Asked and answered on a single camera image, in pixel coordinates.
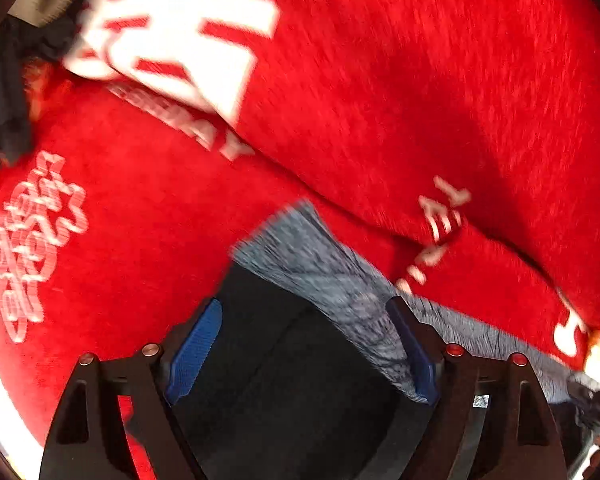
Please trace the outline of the red sofa cover with characters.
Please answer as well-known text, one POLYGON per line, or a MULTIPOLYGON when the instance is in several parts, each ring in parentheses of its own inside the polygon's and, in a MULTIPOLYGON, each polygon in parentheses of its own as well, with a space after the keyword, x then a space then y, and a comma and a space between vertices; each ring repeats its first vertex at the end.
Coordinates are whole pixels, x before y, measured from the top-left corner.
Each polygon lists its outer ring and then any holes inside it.
MULTIPOLYGON (((16 0, 0 0, 0 24, 16 0)), ((600 479, 595 0, 74 0, 0 166, 0 479, 211 479, 164 340, 310 203, 440 337, 397 479, 600 479)))

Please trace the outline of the black pants with patterned stripe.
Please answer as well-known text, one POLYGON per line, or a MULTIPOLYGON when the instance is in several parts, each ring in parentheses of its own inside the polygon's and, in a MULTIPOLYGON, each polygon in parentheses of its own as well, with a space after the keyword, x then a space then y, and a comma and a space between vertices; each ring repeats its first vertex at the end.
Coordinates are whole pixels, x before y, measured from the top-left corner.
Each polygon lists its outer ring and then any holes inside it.
POLYGON ((396 289, 307 202, 234 249, 218 338, 173 407, 211 479, 396 479, 431 411, 386 303, 396 289))

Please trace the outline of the black crumpled garment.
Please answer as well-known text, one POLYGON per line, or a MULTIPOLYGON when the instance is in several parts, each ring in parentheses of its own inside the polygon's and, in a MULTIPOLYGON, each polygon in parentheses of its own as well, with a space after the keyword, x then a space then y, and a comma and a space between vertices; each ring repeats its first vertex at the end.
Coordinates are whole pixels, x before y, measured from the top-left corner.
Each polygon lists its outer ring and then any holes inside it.
POLYGON ((29 55, 55 61, 76 33, 76 19, 62 16, 42 27, 8 16, 0 24, 0 166, 14 164, 32 150, 22 62, 29 55))

